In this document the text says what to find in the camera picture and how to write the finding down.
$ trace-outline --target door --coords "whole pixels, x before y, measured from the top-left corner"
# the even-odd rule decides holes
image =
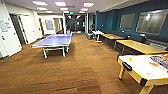
[[[12,23],[15,27],[15,30],[16,30],[16,33],[18,35],[18,38],[19,38],[19,41],[20,41],[21,45],[26,44],[26,41],[25,41],[24,36],[23,36],[23,32],[21,30],[21,26],[20,26],[20,23],[19,23],[19,18],[17,17],[17,15],[13,15],[13,14],[10,14],[10,17],[12,19]]]
[[[66,15],[67,29],[74,33],[85,32],[85,15]]]
[[[24,15],[20,15],[20,18],[21,18],[21,22],[22,22],[28,43],[30,44],[36,41],[31,18],[29,16],[24,16]]]

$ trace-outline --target ceiling light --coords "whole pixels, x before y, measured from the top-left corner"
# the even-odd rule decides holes
[[[42,6],[47,6],[48,4],[42,1],[33,1],[34,4],[36,5],[42,5]]]
[[[66,6],[65,2],[55,2],[57,6]]]
[[[81,11],[87,11],[88,8],[81,8]]]
[[[68,8],[60,8],[60,10],[68,10]]]
[[[53,13],[53,11],[45,11],[45,12],[47,12],[47,13]]]
[[[79,13],[85,13],[84,11],[79,11]]]
[[[71,19],[71,16],[68,16],[69,19]]]
[[[47,10],[47,8],[44,8],[44,7],[37,7],[37,9],[39,9],[39,10]]]
[[[69,13],[69,11],[63,11],[64,13]]]
[[[83,6],[84,7],[92,7],[94,4],[93,3],[84,3]]]

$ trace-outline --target white wall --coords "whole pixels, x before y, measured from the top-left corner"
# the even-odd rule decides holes
[[[53,18],[63,18],[63,15],[39,15],[39,18],[41,18],[44,34],[56,34],[55,32],[55,24]],[[51,20],[54,30],[47,30],[46,29],[46,23],[45,20]]]
[[[0,52],[1,57],[6,57],[19,52],[22,47],[3,1],[0,2],[0,14]]]
[[[40,24],[38,21],[37,12],[20,6],[16,6],[10,3],[6,3],[6,7],[9,13],[18,15],[29,15],[32,21],[33,31],[35,33],[35,38],[42,38],[42,31],[40,31]]]

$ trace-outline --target doorway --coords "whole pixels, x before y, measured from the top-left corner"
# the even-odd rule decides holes
[[[85,15],[66,15],[67,29],[72,33],[85,33]]]
[[[12,23],[14,25],[15,31],[17,33],[17,36],[19,38],[21,45],[26,44],[26,40],[25,40],[24,34],[23,34],[24,30],[22,32],[21,21],[19,20],[20,17],[15,14],[10,14],[10,17],[11,17]]]

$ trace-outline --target light wood table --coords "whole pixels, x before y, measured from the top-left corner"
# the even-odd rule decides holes
[[[117,36],[117,35],[113,35],[113,34],[101,34],[102,36],[106,37],[105,39],[105,42],[107,42],[107,39],[110,39],[110,40],[114,40],[114,49],[116,47],[116,40],[119,40],[119,39],[124,39],[123,37],[120,37],[120,36]]]
[[[159,54],[159,53],[167,53],[165,50],[161,50],[137,41],[133,40],[116,40],[118,43],[123,44],[124,46],[130,47],[136,51],[139,51],[141,53],[144,53],[146,55],[151,55],[151,54]]]
[[[125,71],[127,71],[143,86],[139,94],[149,94],[155,85],[168,84],[167,69],[161,65],[159,67],[151,65],[149,62],[155,63],[150,58],[151,56],[160,55],[126,55],[118,58],[118,63],[121,65],[119,79],[122,80]],[[124,67],[123,62],[131,66],[131,68],[128,70],[127,67]]]

